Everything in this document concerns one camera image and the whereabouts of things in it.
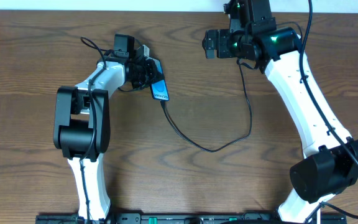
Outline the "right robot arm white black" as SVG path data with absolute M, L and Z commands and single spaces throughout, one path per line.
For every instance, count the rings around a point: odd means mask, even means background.
M 292 190 L 277 210 L 281 223 L 319 220 L 319 211 L 358 180 L 358 139 L 337 119 L 315 81 L 305 53 L 308 30 L 277 24 L 268 1 L 223 6 L 228 29 L 208 30 L 207 58 L 235 58 L 260 70 L 281 96 L 301 139 L 303 159 L 290 168 Z

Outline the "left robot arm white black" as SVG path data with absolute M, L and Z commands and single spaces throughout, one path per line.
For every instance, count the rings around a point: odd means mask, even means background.
M 57 90 L 53 143 L 75 178 L 80 202 L 75 222 L 108 223 L 111 199 L 103 159 L 111 138 L 109 100 L 127 82 L 132 91 L 149 88 L 152 98 L 162 103 L 170 97 L 160 60 L 135 37 L 117 34 L 111 49 L 101 49 L 86 37 L 80 40 L 100 58 L 84 81 Z

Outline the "blue Galaxy smartphone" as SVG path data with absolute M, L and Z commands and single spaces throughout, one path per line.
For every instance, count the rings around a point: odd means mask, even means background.
M 169 94 L 168 94 L 161 62 L 157 59 L 154 59 L 154 62 L 157 67 L 157 75 L 156 75 L 157 80 L 153 81 L 150 86 L 152 98 L 160 101 L 168 101 Z

